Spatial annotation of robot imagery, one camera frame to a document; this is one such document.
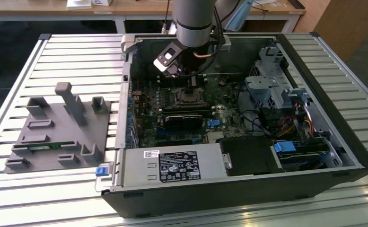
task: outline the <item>wooden cabinet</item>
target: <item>wooden cabinet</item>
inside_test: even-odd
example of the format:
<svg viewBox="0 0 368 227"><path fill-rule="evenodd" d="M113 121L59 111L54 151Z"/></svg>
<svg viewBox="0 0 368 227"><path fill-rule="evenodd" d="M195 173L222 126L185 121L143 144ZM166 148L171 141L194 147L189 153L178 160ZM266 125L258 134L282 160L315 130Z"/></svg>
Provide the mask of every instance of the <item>wooden cabinet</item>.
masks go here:
<svg viewBox="0 0 368 227"><path fill-rule="evenodd" d="M368 35L368 0L298 0L305 6L294 32L317 32L345 61Z"/></svg>

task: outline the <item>metal rail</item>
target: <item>metal rail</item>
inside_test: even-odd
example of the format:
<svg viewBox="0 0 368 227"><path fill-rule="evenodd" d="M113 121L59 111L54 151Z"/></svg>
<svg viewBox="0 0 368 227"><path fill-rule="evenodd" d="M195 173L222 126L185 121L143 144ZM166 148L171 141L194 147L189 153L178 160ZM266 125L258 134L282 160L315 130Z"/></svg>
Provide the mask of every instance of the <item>metal rail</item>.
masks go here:
<svg viewBox="0 0 368 227"><path fill-rule="evenodd" d="M309 34L286 37L368 148L366 88L319 39ZM122 71L119 39L121 35L110 34L51 35L35 45L0 110L0 226L368 225L368 176L305 200L122 219L94 191L94 168L3 174L5 159L29 113L23 108L27 97L45 96L49 103L59 102L61 97L54 96L59 81L73 84L71 92L82 101L93 96L111 101L105 160L113 160Z"/></svg>

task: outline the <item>wooden desk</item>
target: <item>wooden desk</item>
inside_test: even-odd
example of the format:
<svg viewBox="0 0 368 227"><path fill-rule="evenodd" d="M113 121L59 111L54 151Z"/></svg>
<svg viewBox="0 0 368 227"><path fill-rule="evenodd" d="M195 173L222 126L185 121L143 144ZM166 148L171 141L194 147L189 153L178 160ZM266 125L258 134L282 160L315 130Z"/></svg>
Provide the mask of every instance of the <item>wooden desk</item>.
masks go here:
<svg viewBox="0 0 368 227"><path fill-rule="evenodd" d="M0 0L0 15L95 15L113 14L115 0L109 6L94 6L91 9L66 9L66 0Z"/></svg>
<svg viewBox="0 0 368 227"><path fill-rule="evenodd" d="M115 3L67 10L66 0L0 0L0 21L114 20Z"/></svg>
<svg viewBox="0 0 368 227"><path fill-rule="evenodd" d="M246 20L283 20L283 32L291 32L305 10L295 9L287 0L251 9ZM118 33L126 33L125 20L162 20L166 1L113 0L110 6L93 6L91 9L66 10L66 0L0 0L0 21L50 20L113 20Z"/></svg>
<svg viewBox="0 0 368 227"><path fill-rule="evenodd" d="M263 4L262 12L259 9L251 8L246 20L285 20L282 32L291 32L297 24L299 15L305 14L303 9L295 9L287 0L278 0L277 3ZM117 0L114 14L117 21L125 20L162 20L165 18L166 0ZM167 19L173 10L173 0L170 1ZM123 23L117 24L119 33L125 33Z"/></svg>

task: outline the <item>floor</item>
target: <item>floor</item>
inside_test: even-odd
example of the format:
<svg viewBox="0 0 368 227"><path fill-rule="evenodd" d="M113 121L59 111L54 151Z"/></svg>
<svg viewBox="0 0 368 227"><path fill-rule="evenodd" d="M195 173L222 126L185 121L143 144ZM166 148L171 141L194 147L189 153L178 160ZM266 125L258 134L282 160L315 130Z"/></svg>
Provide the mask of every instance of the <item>floor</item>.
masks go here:
<svg viewBox="0 0 368 227"><path fill-rule="evenodd" d="M110 22L5 22L0 24L0 107L39 34L114 33ZM368 37L346 65L368 86Z"/></svg>

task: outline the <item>white box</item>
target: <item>white box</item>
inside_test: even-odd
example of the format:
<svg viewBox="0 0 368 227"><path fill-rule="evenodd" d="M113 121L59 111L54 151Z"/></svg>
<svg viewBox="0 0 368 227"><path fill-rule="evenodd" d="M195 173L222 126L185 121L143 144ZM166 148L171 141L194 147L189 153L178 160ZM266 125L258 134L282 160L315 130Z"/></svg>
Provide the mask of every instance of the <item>white box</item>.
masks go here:
<svg viewBox="0 0 368 227"><path fill-rule="evenodd" d="M67 0L67 10L73 9L91 9L90 0Z"/></svg>
<svg viewBox="0 0 368 227"><path fill-rule="evenodd" d="M93 5L98 6L109 6L111 0L91 0Z"/></svg>

